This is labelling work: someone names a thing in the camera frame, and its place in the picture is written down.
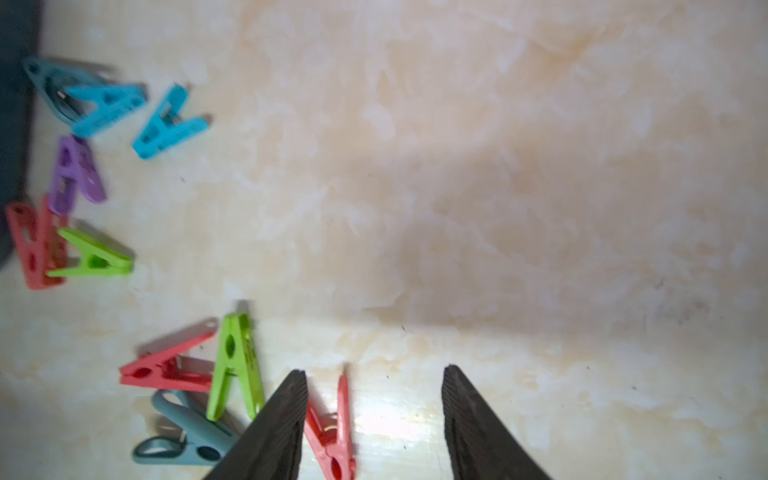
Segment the red clothespin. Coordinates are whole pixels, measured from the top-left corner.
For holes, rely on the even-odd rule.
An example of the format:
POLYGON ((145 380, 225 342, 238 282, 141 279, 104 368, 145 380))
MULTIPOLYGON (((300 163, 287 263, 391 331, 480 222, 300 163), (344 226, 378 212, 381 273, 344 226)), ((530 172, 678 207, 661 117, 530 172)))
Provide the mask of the red clothespin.
POLYGON ((208 318, 140 345, 137 358, 119 368, 119 383, 155 389, 209 392, 213 362, 186 356, 211 340, 218 321, 208 318))
POLYGON ((67 243, 58 234, 58 228, 67 227, 69 217, 49 209, 47 194, 42 197, 38 210, 17 201, 5 207, 5 217, 26 286, 37 291, 63 285, 66 282, 63 277, 50 277, 48 273, 67 264, 67 243))

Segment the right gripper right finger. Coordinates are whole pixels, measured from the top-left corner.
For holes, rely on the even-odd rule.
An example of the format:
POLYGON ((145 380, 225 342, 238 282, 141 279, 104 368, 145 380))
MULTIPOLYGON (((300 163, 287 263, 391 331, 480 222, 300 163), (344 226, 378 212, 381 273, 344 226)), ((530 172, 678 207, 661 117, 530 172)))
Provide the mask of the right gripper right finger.
POLYGON ((456 365, 444 369, 444 433, 459 480, 547 479, 456 365))

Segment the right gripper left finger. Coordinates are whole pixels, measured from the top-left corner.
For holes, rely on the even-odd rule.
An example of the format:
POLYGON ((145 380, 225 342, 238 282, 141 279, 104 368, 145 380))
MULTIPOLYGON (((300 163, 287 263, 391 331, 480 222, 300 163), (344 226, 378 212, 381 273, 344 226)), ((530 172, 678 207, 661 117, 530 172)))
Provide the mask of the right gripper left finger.
POLYGON ((209 480, 296 480, 308 406, 306 374, 292 370, 209 480))

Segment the purple clothespin in pile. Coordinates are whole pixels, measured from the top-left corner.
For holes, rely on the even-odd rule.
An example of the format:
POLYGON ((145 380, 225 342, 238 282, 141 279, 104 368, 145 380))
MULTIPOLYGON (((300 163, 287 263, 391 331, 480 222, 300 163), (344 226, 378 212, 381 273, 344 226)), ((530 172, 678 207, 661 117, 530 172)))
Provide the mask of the purple clothespin in pile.
POLYGON ((74 135, 58 140, 58 151, 47 195, 47 206, 57 215, 74 210, 75 194, 93 204, 107 200, 105 188, 94 162, 92 150, 85 139, 74 135))

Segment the slate clothespin in pile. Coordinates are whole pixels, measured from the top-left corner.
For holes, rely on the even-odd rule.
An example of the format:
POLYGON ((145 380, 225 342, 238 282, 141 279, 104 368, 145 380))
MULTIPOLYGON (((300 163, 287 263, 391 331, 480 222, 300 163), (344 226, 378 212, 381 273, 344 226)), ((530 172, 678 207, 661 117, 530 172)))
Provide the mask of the slate clothespin in pile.
POLYGON ((158 435, 137 444, 132 451, 137 464, 213 467, 240 438, 227 425, 208 420, 206 409, 185 391, 157 390, 151 404, 181 434, 158 435))

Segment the green clothespin in pile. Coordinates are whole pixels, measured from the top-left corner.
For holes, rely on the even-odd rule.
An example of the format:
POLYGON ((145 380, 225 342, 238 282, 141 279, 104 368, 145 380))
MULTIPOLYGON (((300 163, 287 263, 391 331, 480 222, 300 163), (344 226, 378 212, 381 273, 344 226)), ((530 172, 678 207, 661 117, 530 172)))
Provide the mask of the green clothespin in pile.
POLYGON ((206 418, 217 421, 226 410, 232 382, 239 382, 248 417, 253 420, 266 404, 251 320, 246 313, 232 313, 221 322, 206 418))

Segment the dark teal storage box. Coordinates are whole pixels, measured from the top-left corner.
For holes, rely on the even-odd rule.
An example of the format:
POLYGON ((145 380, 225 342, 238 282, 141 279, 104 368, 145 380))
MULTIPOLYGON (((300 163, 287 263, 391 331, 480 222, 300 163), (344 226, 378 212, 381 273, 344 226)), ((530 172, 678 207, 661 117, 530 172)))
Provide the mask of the dark teal storage box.
POLYGON ((23 198, 34 87, 22 62, 38 52, 43 3, 1 0, 1 206, 23 198))

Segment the crimson clothespin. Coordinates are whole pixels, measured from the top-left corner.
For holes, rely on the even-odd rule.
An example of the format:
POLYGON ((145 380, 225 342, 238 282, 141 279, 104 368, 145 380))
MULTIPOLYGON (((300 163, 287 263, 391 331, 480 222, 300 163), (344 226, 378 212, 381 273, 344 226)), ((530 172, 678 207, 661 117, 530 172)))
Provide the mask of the crimson clothespin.
POLYGON ((351 427, 348 377, 343 373, 338 381, 335 412, 321 416, 312 400, 307 405, 304 433, 326 479, 355 479, 357 463, 351 427))

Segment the dark teal clothespin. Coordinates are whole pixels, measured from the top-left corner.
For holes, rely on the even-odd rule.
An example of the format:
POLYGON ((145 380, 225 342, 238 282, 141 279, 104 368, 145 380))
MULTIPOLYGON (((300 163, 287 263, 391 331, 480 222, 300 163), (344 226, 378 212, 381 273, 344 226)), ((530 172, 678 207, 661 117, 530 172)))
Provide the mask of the dark teal clothespin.
POLYGON ((106 80, 88 69, 71 63, 61 63, 29 56, 22 66, 42 99, 54 115, 67 125, 72 125, 84 115, 80 101, 70 97, 68 87, 92 87, 106 83, 106 80))

